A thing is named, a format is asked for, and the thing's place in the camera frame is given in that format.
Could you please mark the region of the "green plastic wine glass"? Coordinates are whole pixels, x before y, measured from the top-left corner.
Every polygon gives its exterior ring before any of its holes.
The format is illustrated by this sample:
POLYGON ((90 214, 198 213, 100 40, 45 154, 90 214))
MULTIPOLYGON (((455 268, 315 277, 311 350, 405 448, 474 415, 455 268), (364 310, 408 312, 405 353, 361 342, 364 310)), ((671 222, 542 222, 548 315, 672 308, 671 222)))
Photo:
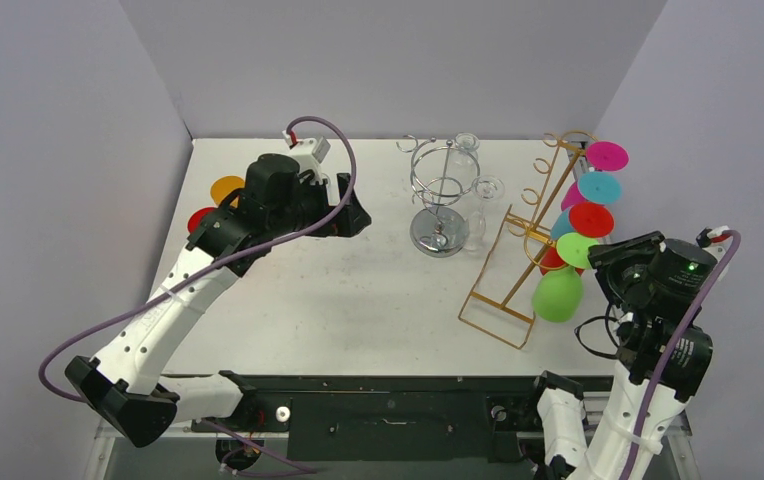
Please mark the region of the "green plastic wine glass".
POLYGON ((539 262, 542 277, 532 296, 536 316, 548 322, 569 321, 585 294, 581 274, 592 268, 589 252, 600 241, 580 233, 562 235, 539 262))

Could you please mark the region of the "yellow plastic wine glass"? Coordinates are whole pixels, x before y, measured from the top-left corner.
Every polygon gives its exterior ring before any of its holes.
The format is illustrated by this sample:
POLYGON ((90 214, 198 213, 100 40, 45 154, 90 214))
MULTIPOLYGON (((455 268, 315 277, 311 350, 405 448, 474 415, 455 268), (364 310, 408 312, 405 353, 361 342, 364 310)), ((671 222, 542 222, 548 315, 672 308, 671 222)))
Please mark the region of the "yellow plastic wine glass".
POLYGON ((216 206, 219 206, 227 196, 245 186, 242 177, 229 175, 217 179, 210 187, 210 196, 216 206))

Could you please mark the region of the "red plastic wine glass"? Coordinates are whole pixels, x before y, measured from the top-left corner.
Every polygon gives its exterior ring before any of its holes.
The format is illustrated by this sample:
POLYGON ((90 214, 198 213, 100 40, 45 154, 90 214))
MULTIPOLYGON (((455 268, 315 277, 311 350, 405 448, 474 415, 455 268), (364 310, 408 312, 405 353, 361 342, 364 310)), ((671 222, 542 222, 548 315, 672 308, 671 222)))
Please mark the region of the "red plastic wine glass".
POLYGON ((194 231, 196 231, 202 220, 211 212, 215 210, 214 206, 204 207, 201 209, 196 210, 188 219, 187 221, 187 231, 189 234, 192 234, 194 231))

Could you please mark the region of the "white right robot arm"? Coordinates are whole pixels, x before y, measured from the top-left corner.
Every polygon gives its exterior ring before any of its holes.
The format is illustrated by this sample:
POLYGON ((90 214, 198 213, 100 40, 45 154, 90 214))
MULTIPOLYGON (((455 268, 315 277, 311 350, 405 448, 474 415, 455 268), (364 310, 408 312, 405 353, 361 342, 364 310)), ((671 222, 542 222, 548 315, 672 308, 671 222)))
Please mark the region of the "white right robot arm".
POLYGON ((537 479, 640 479, 674 419, 696 395, 713 355, 694 321, 729 256, 726 228, 695 240, 654 231, 594 245, 585 258, 609 307, 621 312, 608 400, 591 438, 583 386, 545 371, 522 400, 524 418, 543 431, 531 457, 537 479))

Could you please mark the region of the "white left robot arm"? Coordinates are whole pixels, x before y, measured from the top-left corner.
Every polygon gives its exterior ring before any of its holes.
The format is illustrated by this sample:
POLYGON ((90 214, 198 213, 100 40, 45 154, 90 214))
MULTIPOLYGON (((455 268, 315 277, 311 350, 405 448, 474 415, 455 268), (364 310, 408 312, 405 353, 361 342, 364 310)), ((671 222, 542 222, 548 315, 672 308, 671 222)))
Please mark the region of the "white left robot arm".
POLYGON ((65 376, 79 397, 138 448, 179 422, 249 427, 257 405, 240 375, 164 369, 207 309, 275 246, 302 236, 351 238, 368 227, 354 188, 354 171, 328 180, 315 160, 259 156, 243 186, 200 218, 143 309, 93 356, 69 362, 65 376))

